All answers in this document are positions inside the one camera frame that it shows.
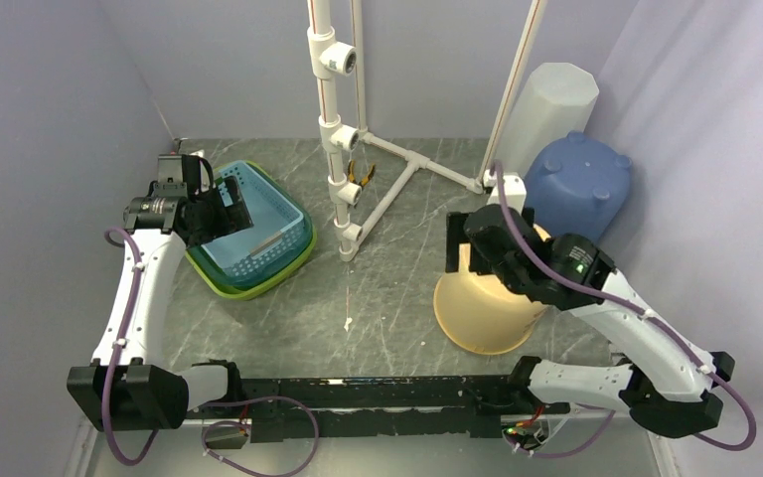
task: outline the pliers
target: pliers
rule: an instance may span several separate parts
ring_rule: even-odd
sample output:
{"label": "pliers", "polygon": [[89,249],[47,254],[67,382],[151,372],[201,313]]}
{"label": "pliers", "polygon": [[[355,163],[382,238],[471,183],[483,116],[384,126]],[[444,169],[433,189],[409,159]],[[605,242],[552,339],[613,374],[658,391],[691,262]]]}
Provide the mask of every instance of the pliers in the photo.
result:
{"label": "pliers", "polygon": [[370,165],[370,171],[361,180],[358,180],[355,175],[355,159],[350,160],[350,165],[348,166],[347,171],[347,178],[350,180],[350,182],[361,187],[365,187],[370,179],[373,178],[373,174],[376,173],[376,164]]}

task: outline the lavender wall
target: lavender wall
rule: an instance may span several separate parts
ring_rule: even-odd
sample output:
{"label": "lavender wall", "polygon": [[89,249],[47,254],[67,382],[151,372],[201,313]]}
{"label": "lavender wall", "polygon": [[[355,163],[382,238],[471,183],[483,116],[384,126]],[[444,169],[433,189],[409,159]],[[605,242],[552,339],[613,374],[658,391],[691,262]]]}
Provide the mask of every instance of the lavender wall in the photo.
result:
{"label": "lavender wall", "polygon": [[170,144],[94,0],[0,1],[0,476],[63,474],[120,273],[101,234]]}
{"label": "lavender wall", "polygon": [[[637,0],[548,4],[533,67],[597,74]],[[301,0],[101,0],[171,130],[187,137],[316,137],[317,86]],[[364,0],[370,128],[382,137],[486,137],[530,2]],[[348,0],[332,1],[352,41]],[[355,124],[352,78],[338,107]]]}
{"label": "lavender wall", "polygon": [[[743,453],[677,442],[686,476],[763,475],[763,2],[639,3],[600,77],[593,136],[634,158],[604,245],[695,342],[738,361],[760,434]],[[743,436],[727,404],[727,441]]]}

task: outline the green plastic basket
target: green plastic basket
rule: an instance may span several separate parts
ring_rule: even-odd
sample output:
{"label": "green plastic basket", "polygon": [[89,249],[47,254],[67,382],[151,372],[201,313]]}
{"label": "green plastic basket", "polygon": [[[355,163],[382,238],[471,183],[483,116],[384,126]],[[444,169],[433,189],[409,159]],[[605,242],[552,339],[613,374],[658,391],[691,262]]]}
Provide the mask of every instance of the green plastic basket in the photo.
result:
{"label": "green plastic basket", "polygon": [[[284,195],[286,198],[291,200],[292,203],[294,201],[290,199],[290,196],[285,193],[285,191],[279,187],[275,181],[273,181],[273,178],[270,177],[264,170],[261,169],[261,166],[258,164],[255,164],[253,162],[247,162],[247,164],[253,168],[256,169],[256,171],[260,172],[263,176],[265,176],[278,191],[282,195]],[[263,282],[251,287],[251,288],[236,288],[234,286],[230,286],[226,284],[227,280],[224,276],[223,279],[220,276],[212,276],[211,273],[217,275],[218,273],[221,273],[219,268],[216,268],[215,266],[209,266],[209,257],[208,255],[201,249],[195,248],[191,249],[186,252],[186,258],[188,259],[189,263],[192,265],[192,267],[195,269],[195,271],[198,272],[198,274],[203,278],[204,281],[206,281],[206,284],[209,285],[209,287],[212,289],[212,291],[217,294],[220,297],[228,298],[232,300],[249,300],[252,299],[265,291],[269,290],[270,288],[273,288],[277,284],[284,281],[288,276],[290,276],[291,273],[297,270],[311,255],[311,251],[314,249],[314,245],[317,243],[317,230],[314,228],[314,226],[311,226],[311,239],[308,242],[308,245],[305,247],[305,249],[297,256],[291,263],[289,263],[287,266],[279,270],[277,273],[275,273],[270,278],[264,280]]]}

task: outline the electrical wire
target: electrical wire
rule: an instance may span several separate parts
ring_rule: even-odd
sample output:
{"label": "electrical wire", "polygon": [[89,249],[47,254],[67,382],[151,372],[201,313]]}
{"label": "electrical wire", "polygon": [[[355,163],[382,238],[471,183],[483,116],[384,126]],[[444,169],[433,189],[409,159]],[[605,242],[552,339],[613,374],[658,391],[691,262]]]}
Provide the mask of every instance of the electrical wire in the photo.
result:
{"label": "electrical wire", "polygon": [[[565,457],[571,457],[573,455],[577,455],[583,452],[584,450],[588,449],[589,446],[591,446],[592,444],[595,443],[596,440],[598,440],[598,437],[600,437],[601,434],[604,433],[604,430],[607,428],[607,426],[610,425],[610,422],[612,422],[614,415],[616,415],[616,411],[615,410],[610,411],[610,413],[608,413],[607,416],[604,417],[604,421],[601,422],[601,425],[598,426],[598,429],[595,430],[595,433],[593,433],[588,439],[586,439],[586,442],[578,445],[577,447],[571,450],[567,450],[565,452],[555,452],[555,453],[533,452],[530,454],[530,456],[537,459],[562,459]],[[512,442],[507,435],[504,435],[504,437],[505,437],[505,440],[507,440],[508,442]]]}
{"label": "electrical wire", "polygon": [[[249,404],[244,407],[244,409],[241,411],[241,415],[238,417],[238,423],[244,424],[244,419],[247,417],[247,412],[249,411]],[[245,429],[241,430],[241,433],[244,435],[248,435],[248,432]]]}
{"label": "electrical wire", "polygon": [[534,425],[534,422],[539,419],[539,417],[542,415],[542,412],[545,410],[545,406],[541,405],[536,408],[536,411],[534,412],[534,415],[528,419],[528,420],[521,420],[516,423],[516,427],[529,427],[531,425]]}
{"label": "electrical wire", "polygon": [[[609,300],[613,303],[616,303],[624,308],[627,308],[628,310],[632,311],[633,313],[639,315],[640,317],[644,316],[646,314],[646,311],[641,306],[631,302],[630,300],[627,300],[625,298],[622,298],[617,295],[613,295],[611,293],[607,293],[601,290],[596,290],[595,288],[590,288],[588,286],[581,285],[580,283],[575,283],[564,276],[560,275],[556,271],[552,270],[548,265],[545,264],[538,256],[536,256],[536,253],[531,249],[531,246],[528,245],[528,243],[525,241],[525,238],[522,236],[522,233],[519,232],[519,229],[516,227],[516,224],[514,223],[513,216],[511,215],[510,207],[508,206],[508,198],[505,195],[505,183],[504,183],[504,169],[502,167],[501,162],[495,163],[496,168],[496,186],[499,190],[499,206],[502,210],[502,216],[505,218],[505,222],[507,223],[508,230],[510,231],[511,235],[513,236],[514,240],[516,241],[517,245],[522,249],[522,252],[525,254],[525,256],[536,266],[536,268],[539,269],[542,273],[544,273],[548,278],[551,278],[552,280],[556,281],[562,286],[565,286],[568,289],[584,293],[589,296],[594,296],[596,298],[600,298],[603,300]],[[684,339],[678,334],[672,327],[670,327],[668,324],[666,324],[663,320],[659,319],[655,316],[649,316],[646,318],[648,321],[650,321],[653,325],[655,325],[657,328],[659,328],[663,333],[665,333],[669,338],[674,341],[678,347],[688,356],[688,358],[691,360],[691,362],[699,369],[704,369],[706,366],[706,363],[704,363],[700,357],[691,350],[691,347],[684,341]],[[707,442],[711,445],[714,445],[715,447],[729,450],[729,451],[741,451],[745,450],[751,445],[753,445],[753,442],[756,440],[756,416],[753,414],[753,409],[750,407],[750,405],[747,403],[747,401],[744,399],[744,397],[739,394],[727,381],[722,379],[719,375],[717,375],[715,372],[708,371],[706,372],[706,375],[709,376],[716,384],[718,384],[720,387],[722,387],[727,393],[738,403],[738,405],[741,407],[741,410],[744,412],[744,416],[747,419],[747,435],[744,437],[744,440],[737,444],[729,444],[726,442],[720,442],[718,440],[715,440],[711,437],[708,437],[704,435],[703,433],[697,433],[694,436],[698,439]],[[600,431],[603,431],[603,429],[606,427],[607,424],[609,424],[609,421],[612,420],[612,414],[605,419],[604,424],[602,424],[601,428],[599,428],[598,432],[595,432],[592,437],[590,437],[590,441],[594,441],[598,438],[600,435]],[[591,442],[587,441],[581,447],[586,446],[587,444],[591,445]]]}
{"label": "electrical wire", "polygon": [[139,251],[139,245],[136,244],[136,240],[127,233],[126,230],[121,227],[113,227],[103,233],[103,237],[107,242],[117,244],[111,237],[113,233],[118,233],[121,238],[124,239],[130,247],[130,252],[133,254],[133,281],[130,284],[130,293],[127,295],[127,304],[124,306],[124,315],[121,318],[121,323],[118,325],[118,333],[115,335],[115,342],[112,344],[112,356],[109,358],[109,364],[106,367],[106,375],[103,378],[103,391],[100,398],[100,420],[103,425],[103,433],[106,436],[106,443],[109,445],[109,450],[118,462],[124,465],[133,466],[138,464],[147,455],[147,451],[150,450],[153,440],[156,438],[156,434],[159,432],[154,429],[147,438],[142,451],[135,459],[131,459],[124,455],[121,448],[118,447],[118,442],[115,441],[115,435],[112,433],[112,415],[109,411],[109,400],[112,394],[112,378],[115,376],[115,367],[118,366],[118,360],[121,358],[121,349],[123,345],[121,341],[127,336],[127,328],[130,326],[130,320],[133,318],[133,311],[136,308],[136,298],[139,296],[139,286],[141,284],[141,276],[143,267],[139,266],[141,263],[141,252]]}
{"label": "electrical wire", "polygon": [[308,408],[307,405],[303,404],[299,400],[293,399],[291,397],[285,397],[285,396],[267,396],[267,397],[257,397],[255,399],[240,400],[237,402],[207,402],[203,404],[203,407],[238,407],[241,405],[250,405],[250,404],[255,404],[257,402],[267,402],[270,400],[284,400],[286,402],[290,402],[296,405],[297,407],[299,407],[300,409],[302,409],[306,414],[308,414],[309,419],[311,419],[311,425],[312,427],[314,427],[314,441],[311,444],[311,451],[308,453],[308,457],[306,457],[305,460],[299,466],[297,466],[296,469],[290,472],[285,472],[284,474],[262,474],[252,469],[248,469],[240,464],[237,464],[223,457],[217,452],[214,452],[212,449],[210,449],[206,442],[206,435],[209,433],[209,431],[216,429],[218,427],[235,427],[238,429],[248,430],[249,426],[247,426],[246,424],[242,424],[240,422],[236,422],[234,420],[221,420],[213,424],[210,424],[203,430],[203,433],[201,434],[201,444],[203,444],[204,455],[209,455],[210,457],[213,457],[214,459],[218,460],[222,464],[226,464],[235,470],[239,470],[245,474],[252,475],[253,477],[291,477],[292,475],[296,475],[300,473],[303,469],[305,469],[306,466],[308,466],[308,464],[311,462],[311,459],[314,457],[314,454],[317,452],[317,447],[320,444],[320,426],[317,424],[317,419],[314,417],[314,413],[312,413],[311,409]]}

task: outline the red wire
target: red wire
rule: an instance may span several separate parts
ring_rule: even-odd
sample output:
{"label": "red wire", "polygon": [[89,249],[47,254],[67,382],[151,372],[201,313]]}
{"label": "red wire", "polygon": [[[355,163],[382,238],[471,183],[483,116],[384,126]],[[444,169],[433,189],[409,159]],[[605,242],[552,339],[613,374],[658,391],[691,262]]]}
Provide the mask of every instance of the red wire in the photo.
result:
{"label": "red wire", "polygon": [[[241,415],[238,417],[238,423],[243,423],[244,418],[247,417],[248,409],[249,409],[249,404],[245,405],[244,409],[241,411]],[[247,431],[244,428],[241,428],[240,432],[244,435],[247,435]]]}
{"label": "red wire", "polygon": [[545,410],[545,406],[541,405],[540,407],[536,408],[536,412],[534,412],[534,415],[528,419],[523,420],[522,422],[517,424],[517,427],[528,427],[529,425],[534,424],[534,422],[539,419],[539,417],[542,415],[542,412]]}

